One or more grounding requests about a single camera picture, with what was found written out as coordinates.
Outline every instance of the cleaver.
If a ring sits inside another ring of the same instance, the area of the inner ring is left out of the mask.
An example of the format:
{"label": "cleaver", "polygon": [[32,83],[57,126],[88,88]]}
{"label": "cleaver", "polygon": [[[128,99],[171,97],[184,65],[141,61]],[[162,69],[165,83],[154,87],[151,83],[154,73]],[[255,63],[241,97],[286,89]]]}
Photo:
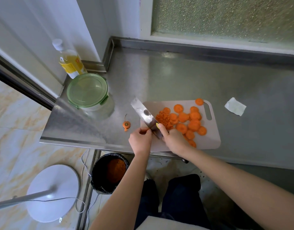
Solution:
{"label": "cleaver", "polygon": [[141,119],[145,122],[147,127],[151,129],[153,134],[156,135],[158,139],[162,139],[163,135],[160,129],[156,126],[157,120],[153,117],[153,115],[147,110],[147,108],[142,104],[142,102],[136,97],[132,100],[131,106],[134,108],[136,113],[141,117]]}

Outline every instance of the cutting board handle hole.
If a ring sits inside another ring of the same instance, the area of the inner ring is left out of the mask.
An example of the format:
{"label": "cutting board handle hole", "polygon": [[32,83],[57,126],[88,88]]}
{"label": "cutting board handle hole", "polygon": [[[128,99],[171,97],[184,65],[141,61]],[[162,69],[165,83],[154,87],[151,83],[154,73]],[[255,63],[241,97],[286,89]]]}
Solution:
{"label": "cutting board handle hole", "polygon": [[203,107],[205,108],[205,112],[206,112],[206,119],[207,120],[212,120],[212,116],[211,116],[211,111],[210,111],[210,107],[207,103],[203,103]]}

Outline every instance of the green lid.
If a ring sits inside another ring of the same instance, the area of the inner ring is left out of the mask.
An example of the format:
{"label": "green lid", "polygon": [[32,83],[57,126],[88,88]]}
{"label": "green lid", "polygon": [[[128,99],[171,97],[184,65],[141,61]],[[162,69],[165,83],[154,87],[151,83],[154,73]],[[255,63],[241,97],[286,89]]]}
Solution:
{"label": "green lid", "polygon": [[108,85],[98,74],[85,73],[75,77],[67,88],[69,102],[77,108],[100,104],[107,96]]}

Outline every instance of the frosted glass window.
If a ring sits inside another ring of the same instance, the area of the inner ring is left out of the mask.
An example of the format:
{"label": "frosted glass window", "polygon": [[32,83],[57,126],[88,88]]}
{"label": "frosted glass window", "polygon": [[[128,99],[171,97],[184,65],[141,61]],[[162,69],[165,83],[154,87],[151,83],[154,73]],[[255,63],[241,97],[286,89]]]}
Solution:
{"label": "frosted glass window", "polygon": [[294,45],[294,0],[153,0],[152,32]]}

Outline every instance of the jeans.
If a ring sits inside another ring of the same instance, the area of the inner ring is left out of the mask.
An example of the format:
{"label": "jeans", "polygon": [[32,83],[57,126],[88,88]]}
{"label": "jeans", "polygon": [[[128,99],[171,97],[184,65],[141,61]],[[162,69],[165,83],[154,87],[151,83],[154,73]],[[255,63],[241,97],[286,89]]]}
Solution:
{"label": "jeans", "polygon": [[151,179],[146,180],[134,229],[138,228],[147,216],[171,219],[211,229],[211,224],[199,197],[200,187],[200,178],[197,174],[173,178],[168,182],[168,188],[163,198],[162,212],[159,213],[160,202],[156,183]]}

